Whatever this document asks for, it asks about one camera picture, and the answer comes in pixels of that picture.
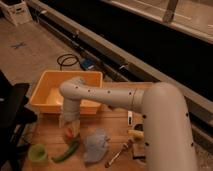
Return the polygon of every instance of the yellow tray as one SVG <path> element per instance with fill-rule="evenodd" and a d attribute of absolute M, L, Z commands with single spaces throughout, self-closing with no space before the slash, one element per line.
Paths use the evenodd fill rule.
<path fill-rule="evenodd" d="M 96 71 L 45 71 L 31 98 L 30 104 L 40 110 L 41 113 L 60 113 L 63 97 L 58 91 L 60 84 L 75 76 L 85 79 L 86 85 L 101 87 L 102 73 Z M 96 114 L 100 103 L 90 100 L 82 100 L 80 105 L 81 114 Z"/>

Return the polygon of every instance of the black wall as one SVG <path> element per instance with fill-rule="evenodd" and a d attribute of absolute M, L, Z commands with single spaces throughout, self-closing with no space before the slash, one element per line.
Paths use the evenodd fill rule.
<path fill-rule="evenodd" d="M 41 0 L 213 101 L 213 45 L 98 0 Z"/>

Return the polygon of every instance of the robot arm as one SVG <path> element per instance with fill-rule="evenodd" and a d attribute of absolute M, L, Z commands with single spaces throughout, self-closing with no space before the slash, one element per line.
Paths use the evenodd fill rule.
<path fill-rule="evenodd" d="M 171 84 L 156 83 L 149 89 L 98 88 L 75 77 L 60 86 L 64 97 L 62 116 L 79 118 L 80 100 L 88 99 L 141 113 L 149 171 L 197 171 L 187 105 Z"/>

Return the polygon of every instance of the green cucumber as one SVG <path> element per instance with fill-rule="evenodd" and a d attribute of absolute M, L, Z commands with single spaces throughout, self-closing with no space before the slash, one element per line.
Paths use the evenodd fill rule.
<path fill-rule="evenodd" d="M 52 161 L 55 163 L 60 163 L 64 160 L 66 160 L 68 157 L 70 157 L 77 149 L 79 146 L 78 141 L 73 141 L 67 151 L 65 151 L 62 155 L 57 156 L 57 157 L 52 157 Z"/>

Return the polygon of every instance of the wooden tabletop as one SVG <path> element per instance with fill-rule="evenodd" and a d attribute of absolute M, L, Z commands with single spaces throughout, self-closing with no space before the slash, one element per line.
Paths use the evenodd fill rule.
<path fill-rule="evenodd" d="M 106 87 L 136 87 L 141 89 L 146 89 L 152 83 L 104 83 L 103 86 Z M 137 160 L 133 160 L 132 151 L 123 153 L 113 165 L 105 169 L 105 162 L 108 161 L 116 154 L 121 148 L 123 143 L 127 142 L 131 138 L 127 134 L 127 130 L 131 129 L 127 125 L 127 111 L 121 108 L 111 108 L 107 105 L 102 105 L 101 109 L 96 115 L 86 116 L 83 115 L 80 118 L 81 129 L 80 137 L 81 143 L 78 150 L 67 160 L 61 163 L 54 163 L 51 161 L 52 156 L 58 156 L 62 154 L 68 148 L 62 139 L 61 130 L 58 126 L 58 115 L 48 115 L 44 114 L 39 117 L 36 129 L 33 133 L 32 143 L 42 143 L 45 145 L 48 159 L 42 164 L 35 164 L 30 162 L 27 158 L 23 165 L 23 171 L 102 171 L 102 170 L 115 170 L 115 171 L 125 171 L 125 170 L 146 170 L 145 164 Z M 133 125 L 141 123 L 142 118 L 139 114 L 133 114 Z M 83 141 L 88 136 L 91 135 L 96 129 L 104 129 L 110 138 L 109 140 L 109 150 L 104 158 L 95 164 L 85 165 L 83 161 L 83 154 L 85 152 Z"/>

